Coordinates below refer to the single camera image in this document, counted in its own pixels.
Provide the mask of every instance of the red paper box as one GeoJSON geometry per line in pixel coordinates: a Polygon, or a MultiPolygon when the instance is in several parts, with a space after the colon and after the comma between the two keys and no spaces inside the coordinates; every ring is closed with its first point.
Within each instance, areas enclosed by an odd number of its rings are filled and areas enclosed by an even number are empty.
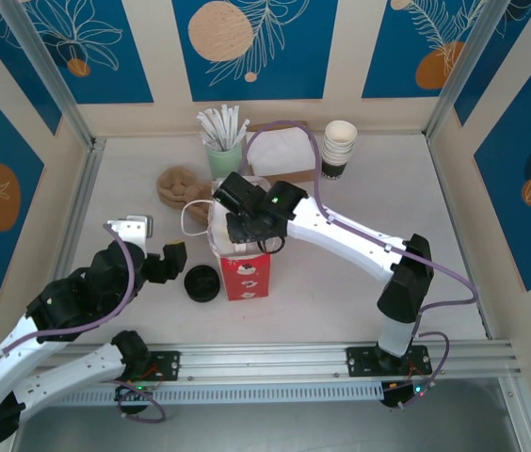
{"type": "Polygon", "coordinates": [[[269,254],[220,258],[219,266],[228,299],[237,301],[267,297],[271,260],[269,254]]]}

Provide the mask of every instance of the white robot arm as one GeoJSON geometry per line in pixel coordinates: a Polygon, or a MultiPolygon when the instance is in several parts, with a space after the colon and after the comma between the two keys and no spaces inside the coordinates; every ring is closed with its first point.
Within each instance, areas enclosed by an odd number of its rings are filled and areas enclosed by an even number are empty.
{"type": "Polygon", "coordinates": [[[382,234],[319,206],[297,186],[277,182],[265,192],[235,172],[221,183],[214,199],[230,211],[226,219],[233,243],[257,242],[263,248],[268,238],[279,237],[284,243],[291,236],[338,254],[385,283],[378,299],[385,319],[377,354],[380,365],[391,372],[401,365],[433,269],[391,251],[408,251],[430,260],[426,239],[415,234],[406,241],[382,234]]]}
{"type": "Polygon", "coordinates": [[[135,331],[122,331],[87,356],[29,376],[83,331],[116,315],[146,281],[164,283],[184,269],[184,243],[166,245],[163,260],[146,253],[146,238],[152,235],[150,217],[129,216],[109,224],[120,243],[112,242],[107,250],[96,253],[90,267],[46,285],[0,344],[0,442],[20,422],[67,393],[105,380],[132,379],[145,370],[149,350],[135,331]],[[129,253],[129,262],[121,245],[129,253]],[[130,265],[133,283],[128,287],[130,265]]]}

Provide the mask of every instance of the paper cup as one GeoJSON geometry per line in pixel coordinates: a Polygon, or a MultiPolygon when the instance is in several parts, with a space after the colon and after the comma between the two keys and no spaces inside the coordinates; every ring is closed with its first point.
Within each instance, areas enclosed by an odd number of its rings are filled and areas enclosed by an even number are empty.
{"type": "Polygon", "coordinates": [[[336,181],[343,175],[343,171],[345,171],[346,166],[347,162],[341,165],[332,165],[326,160],[322,160],[322,175],[325,179],[336,181]]]}
{"type": "Polygon", "coordinates": [[[328,151],[329,153],[343,154],[343,153],[350,153],[351,151],[353,151],[353,144],[351,144],[350,146],[339,147],[339,146],[334,146],[332,144],[329,144],[328,142],[325,142],[322,148],[328,151]]]}
{"type": "Polygon", "coordinates": [[[346,153],[343,155],[335,155],[335,154],[327,153],[326,151],[322,152],[322,160],[326,160],[327,162],[333,165],[347,163],[349,161],[349,158],[351,158],[351,153],[346,153]]]}
{"type": "Polygon", "coordinates": [[[351,122],[332,121],[324,129],[324,137],[332,144],[343,146],[355,142],[358,137],[358,129],[351,122]]]}

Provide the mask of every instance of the black cup lid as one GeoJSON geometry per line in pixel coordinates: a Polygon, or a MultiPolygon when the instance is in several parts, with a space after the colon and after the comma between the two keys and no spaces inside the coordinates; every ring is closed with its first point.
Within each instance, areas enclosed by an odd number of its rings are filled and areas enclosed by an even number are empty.
{"type": "Polygon", "coordinates": [[[219,293],[219,276],[210,266],[195,266],[186,273],[184,288],[193,300],[206,303],[219,293]]]}

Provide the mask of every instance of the white table surface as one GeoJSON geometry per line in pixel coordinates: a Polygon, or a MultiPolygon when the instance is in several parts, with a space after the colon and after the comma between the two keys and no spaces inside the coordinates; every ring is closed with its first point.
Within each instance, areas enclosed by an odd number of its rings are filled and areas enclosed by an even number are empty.
{"type": "MultiPolygon", "coordinates": [[[[207,157],[197,137],[110,138],[80,236],[74,267],[87,266],[110,242],[102,224],[129,214],[154,218],[149,252],[183,238],[185,271],[199,264],[217,267],[205,235],[183,237],[180,211],[161,203],[155,181],[174,165],[209,177],[207,157]]],[[[312,191],[311,185],[302,184],[312,191]]],[[[421,135],[360,135],[338,181],[321,181],[325,205],[381,232],[426,237],[433,259],[465,275],[457,239],[421,135]]],[[[187,229],[200,225],[190,224],[187,229]]],[[[375,341],[382,314],[376,306],[383,288],[363,270],[309,243],[290,239],[273,258],[270,296],[228,301],[220,292],[208,303],[185,293],[184,275],[165,285],[146,283],[115,319],[77,339],[103,343],[122,330],[136,330],[146,343],[249,344],[375,341]]],[[[467,298],[470,292],[436,272],[425,303],[467,298]]],[[[475,306],[428,311],[421,331],[444,331],[451,339],[484,339],[475,306]]]]}

